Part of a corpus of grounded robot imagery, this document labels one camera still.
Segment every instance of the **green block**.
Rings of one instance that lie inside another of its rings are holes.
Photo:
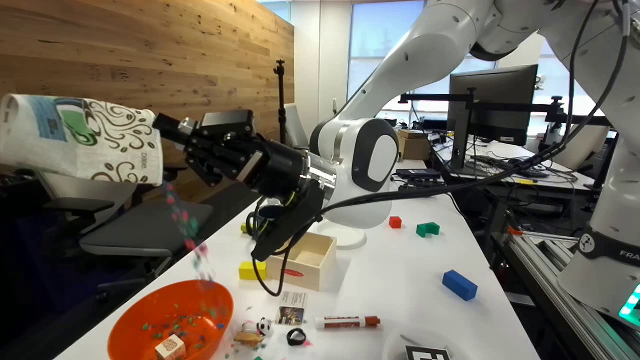
[[[418,225],[418,228],[415,230],[415,233],[420,237],[427,237],[427,234],[440,234],[440,226],[434,222],[428,222],[426,224]]]

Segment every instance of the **brown marker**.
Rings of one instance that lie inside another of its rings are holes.
[[[380,324],[380,319],[377,316],[327,316],[324,318],[316,318],[316,329],[332,329],[337,327],[376,327],[378,324]]]

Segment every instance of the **orange bowl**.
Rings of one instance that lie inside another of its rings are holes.
[[[229,291],[216,282],[177,282],[143,297],[109,335],[111,360],[157,360],[156,346],[179,335],[184,360],[208,360],[218,349],[234,312]]]

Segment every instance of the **wooden panel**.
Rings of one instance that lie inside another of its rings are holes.
[[[0,0],[0,97],[89,97],[177,119],[250,109],[275,138],[279,59],[294,102],[293,26],[255,0]],[[213,194],[190,170],[176,185],[184,200]]]

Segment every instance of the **blue rectangular block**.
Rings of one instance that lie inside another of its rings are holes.
[[[456,293],[456,295],[461,297],[464,301],[469,301],[476,297],[476,293],[478,292],[478,286],[476,284],[472,283],[466,277],[458,274],[454,270],[444,273],[444,277],[442,277],[442,284],[448,287],[449,290]]]

